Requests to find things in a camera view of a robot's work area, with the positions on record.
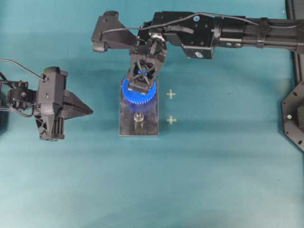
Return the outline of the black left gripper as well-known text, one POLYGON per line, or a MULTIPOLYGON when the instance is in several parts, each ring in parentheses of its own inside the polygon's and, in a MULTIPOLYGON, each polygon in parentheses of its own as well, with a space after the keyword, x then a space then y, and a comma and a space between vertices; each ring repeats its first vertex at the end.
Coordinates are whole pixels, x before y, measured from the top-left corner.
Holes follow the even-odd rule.
POLYGON ((51 66, 43 71, 42 76, 35 100, 39 138, 46 141, 63 140, 64 119, 91 115, 93 110, 74 93, 65 90, 67 72, 51 66))

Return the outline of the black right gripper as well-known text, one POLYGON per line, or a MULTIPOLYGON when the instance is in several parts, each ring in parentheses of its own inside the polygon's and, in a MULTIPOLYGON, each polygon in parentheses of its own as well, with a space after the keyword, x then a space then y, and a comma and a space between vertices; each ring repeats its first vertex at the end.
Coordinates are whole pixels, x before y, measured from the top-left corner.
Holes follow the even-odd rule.
POLYGON ((132 46, 129 48, 133 64, 129 85, 141 88, 141 93, 148 93, 152 89, 167 54, 163 29, 155 25, 152 20, 143 23, 137 35, 132 36, 132 46))

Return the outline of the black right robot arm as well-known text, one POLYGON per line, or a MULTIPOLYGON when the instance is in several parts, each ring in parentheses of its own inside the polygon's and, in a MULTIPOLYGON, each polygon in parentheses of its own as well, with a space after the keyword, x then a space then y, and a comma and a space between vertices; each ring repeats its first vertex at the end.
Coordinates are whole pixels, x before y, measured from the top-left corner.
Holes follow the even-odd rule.
POLYGON ((206 12, 159 11, 133 34, 116 11, 98 18, 91 41, 95 52, 127 49, 130 67, 121 82, 121 97, 131 108, 158 105, 157 76, 167 44, 180 47, 188 58, 212 59, 216 47, 279 48, 304 52, 302 19, 246 18, 206 12))

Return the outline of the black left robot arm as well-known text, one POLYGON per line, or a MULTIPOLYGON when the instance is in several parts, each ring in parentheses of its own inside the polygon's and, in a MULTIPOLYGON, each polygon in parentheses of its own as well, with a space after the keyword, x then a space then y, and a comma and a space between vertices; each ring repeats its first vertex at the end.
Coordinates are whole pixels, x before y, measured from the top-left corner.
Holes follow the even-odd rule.
POLYGON ((0 109, 26 118, 34 116, 41 140, 63 140, 66 119, 93 113, 89 106, 66 89, 67 77, 68 73, 59 67, 48 67, 42 74, 37 91, 29 89, 28 82, 3 78, 0 84, 7 84, 11 89, 7 106, 0 109))

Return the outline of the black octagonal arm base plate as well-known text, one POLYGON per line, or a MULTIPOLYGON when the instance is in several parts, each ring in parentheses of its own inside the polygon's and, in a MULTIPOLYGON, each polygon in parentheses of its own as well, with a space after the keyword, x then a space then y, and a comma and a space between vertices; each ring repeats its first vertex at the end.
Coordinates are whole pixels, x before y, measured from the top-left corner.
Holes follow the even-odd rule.
POLYGON ((304 151, 304 82, 301 81, 282 101, 284 134, 304 151))

